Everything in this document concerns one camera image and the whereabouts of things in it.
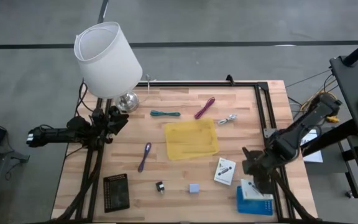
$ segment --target small box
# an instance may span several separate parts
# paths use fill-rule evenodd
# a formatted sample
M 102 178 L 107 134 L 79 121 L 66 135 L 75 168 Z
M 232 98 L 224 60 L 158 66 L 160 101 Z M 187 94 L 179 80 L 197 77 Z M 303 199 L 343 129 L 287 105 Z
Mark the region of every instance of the small box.
M 254 215 L 273 215 L 273 200 L 245 200 L 237 187 L 237 211 Z
M 214 180 L 222 184 L 231 185 L 235 169 L 236 162 L 219 158 Z
M 164 193 L 165 187 L 162 181 L 155 183 L 155 186 L 157 187 L 158 192 L 160 192 L 161 194 Z
M 244 200 L 273 200 L 272 194 L 260 193 L 253 180 L 241 179 L 241 192 Z
M 197 194 L 199 192 L 198 184 L 189 184 L 189 193 Z

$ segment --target wooden table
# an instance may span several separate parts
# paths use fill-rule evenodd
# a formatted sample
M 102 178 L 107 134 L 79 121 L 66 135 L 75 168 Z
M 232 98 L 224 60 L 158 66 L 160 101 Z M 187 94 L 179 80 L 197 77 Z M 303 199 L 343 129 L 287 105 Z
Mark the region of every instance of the wooden table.
M 286 128 L 293 120 L 283 81 L 268 81 L 270 97 L 278 128 Z M 140 100 L 147 98 L 147 88 L 134 90 Z M 222 126 L 215 124 L 219 152 L 213 156 L 170 161 L 167 157 L 164 126 L 167 123 L 190 121 L 206 101 L 216 101 L 202 118 L 215 121 L 237 114 L 234 122 Z M 96 97 L 87 94 L 85 102 L 91 108 Z M 179 111 L 180 117 L 151 117 L 150 110 Z M 83 117 L 88 111 L 80 107 Z M 138 173 L 144 147 L 152 143 L 144 171 Z M 129 122 L 115 136 L 112 144 L 104 150 L 101 178 L 94 211 L 94 222 L 274 222 L 276 215 L 246 215 L 237 212 L 236 187 L 244 175 L 241 162 L 245 159 L 241 147 L 263 150 L 264 144 L 260 119 L 255 100 L 255 90 L 250 87 L 161 87 L 150 89 L 147 100 L 130 114 Z M 70 144 L 67 153 L 78 149 Z M 86 149 L 67 158 L 53 207 L 52 218 L 58 217 L 78 193 L 83 175 Z M 213 180 L 220 157 L 236 161 L 236 170 L 231 186 Z M 288 164 L 287 176 L 290 188 L 301 204 L 313 216 L 317 216 L 302 156 Z M 130 209 L 104 213 L 103 177 L 126 173 L 129 179 Z M 165 193 L 157 192 L 155 183 L 163 181 Z M 189 194 L 188 185 L 199 184 L 198 194 Z M 89 197 L 85 200 L 88 210 Z M 281 195 L 286 213 L 285 200 Z

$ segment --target lamp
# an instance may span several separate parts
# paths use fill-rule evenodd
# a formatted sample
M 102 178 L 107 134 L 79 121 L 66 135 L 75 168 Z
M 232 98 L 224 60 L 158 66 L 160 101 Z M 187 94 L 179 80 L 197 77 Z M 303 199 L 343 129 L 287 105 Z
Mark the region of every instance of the lamp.
M 74 54 L 93 95 L 114 98 L 122 112 L 136 110 L 139 99 L 131 90 L 143 71 L 118 23 L 104 22 L 76 36 Z

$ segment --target teal cable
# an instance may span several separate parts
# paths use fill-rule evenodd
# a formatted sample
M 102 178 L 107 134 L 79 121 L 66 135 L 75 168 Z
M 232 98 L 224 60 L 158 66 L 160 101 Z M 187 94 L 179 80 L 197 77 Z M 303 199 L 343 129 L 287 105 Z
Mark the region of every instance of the teal cable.
M 151 116 L 180 116 L 179 112 L 162 112 L 162 111 L 156 111 L 156 110 L 152 110 L 150 111 L 150 115 Z

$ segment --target gray floor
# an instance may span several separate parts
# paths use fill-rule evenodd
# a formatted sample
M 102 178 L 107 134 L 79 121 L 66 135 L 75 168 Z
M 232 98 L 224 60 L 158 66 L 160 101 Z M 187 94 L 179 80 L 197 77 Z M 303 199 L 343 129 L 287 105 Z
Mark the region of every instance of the gray floor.
M 0 44 L 69 44 L 96 23 L 102 0 L 0 0 Z M 358 0 L 111 0 L 106 21 L 118 21 L 130 42 L 358 40 Z M 158 80 L 284 80 L 322 72 L 331 57 L 357 46 L 135 49 Z M 305 101 L 328 74 L 290 87 Z M 73 51 L 0 50 L 0 125 L 14 148 L 31 155 L 0 196 L 0 223 L 48 220 L 66 145 L 31 149 L 29 129 L 62 127 L 73 116 L 81 77 Z M 341 98 L 337 89 L 335 94 Z M 341 121 L 349 119 L 342 107 Z M 353 170 L 358 178 L 357 168 Z M 309 176 L 320 218 L 358 223 L 358 199 L 343 196 L 344 175 Z

